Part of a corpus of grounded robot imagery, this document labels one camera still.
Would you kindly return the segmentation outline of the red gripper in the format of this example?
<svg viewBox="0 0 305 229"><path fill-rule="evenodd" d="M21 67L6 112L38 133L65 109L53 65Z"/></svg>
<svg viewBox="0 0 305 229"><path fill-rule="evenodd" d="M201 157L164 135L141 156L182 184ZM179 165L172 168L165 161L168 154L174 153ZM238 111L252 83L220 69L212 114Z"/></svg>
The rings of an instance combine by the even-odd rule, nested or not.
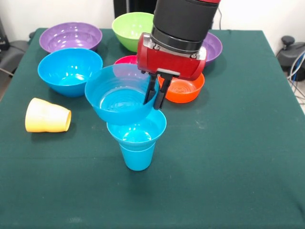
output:
<svg viewBox="0 0 305 229"><path fill-rule="evenodd" d="M194 54L182 54L154 43L150 34L142 33L138 42L137 66L139 70L148 72L150 77L143 104L151 101L154 109L160 110L173 76L194 81L202 73L205 64L206 48L203 46ZM157 73L163 79L159 92Z"/></svg>

